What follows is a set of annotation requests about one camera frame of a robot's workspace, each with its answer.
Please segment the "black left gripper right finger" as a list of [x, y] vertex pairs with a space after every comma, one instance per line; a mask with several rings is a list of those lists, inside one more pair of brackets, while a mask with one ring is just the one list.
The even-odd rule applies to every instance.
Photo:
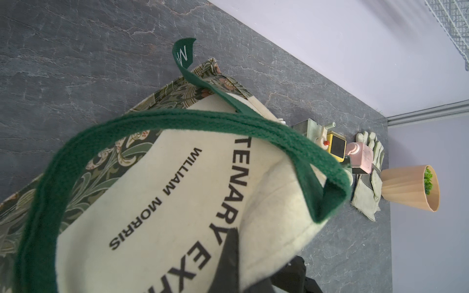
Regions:
[[245, 293], [275, 293], [270, 278], [265, 278], [245, 290]]

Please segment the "cream tote bag green handles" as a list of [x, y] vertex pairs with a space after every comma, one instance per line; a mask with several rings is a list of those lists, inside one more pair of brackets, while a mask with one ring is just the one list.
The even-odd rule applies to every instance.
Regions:
[[327, 151], [222, 77], [182, 77], [70, 139], [1, 205], [4, 293], [208, 293], [227, 233], [239, 293], [290, 262], [351, 193]]

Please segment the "green pencil sharpener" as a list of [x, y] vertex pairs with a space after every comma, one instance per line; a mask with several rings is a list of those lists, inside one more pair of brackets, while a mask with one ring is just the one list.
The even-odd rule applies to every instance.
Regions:
[[336, 127], [335, 122], [323, 126], [311, 118], [292, 126], [294, 130], [320, 146], [323, 150], [327, 150], [330, 145], [330, 142], [327, 140], [327, 133], [334, 127]]

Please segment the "yellow pencil sharpener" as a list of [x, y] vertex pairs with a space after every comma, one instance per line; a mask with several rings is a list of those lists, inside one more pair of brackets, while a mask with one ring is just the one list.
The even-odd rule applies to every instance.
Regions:
[[346, 152], [346, 138], [341, 134], [329, 131], [327, 133], [327, 152], [332, 155], [338, 162], [342, 163]]

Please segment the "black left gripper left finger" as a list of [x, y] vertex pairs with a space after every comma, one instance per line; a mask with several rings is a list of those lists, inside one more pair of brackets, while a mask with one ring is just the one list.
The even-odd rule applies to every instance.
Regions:
[[239, 234], [238, 230], [233, 228], [227, 233], [214, 280], [208, 292], [238, 293], [239, 288]]

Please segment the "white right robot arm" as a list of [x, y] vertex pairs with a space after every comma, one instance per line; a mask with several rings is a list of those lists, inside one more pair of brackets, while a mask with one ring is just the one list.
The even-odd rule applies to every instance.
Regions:
[[246, 289], [245, 293], [323, 293], [319, 284], [306, 276], [305, 261], [295, 256], [270, 277]]

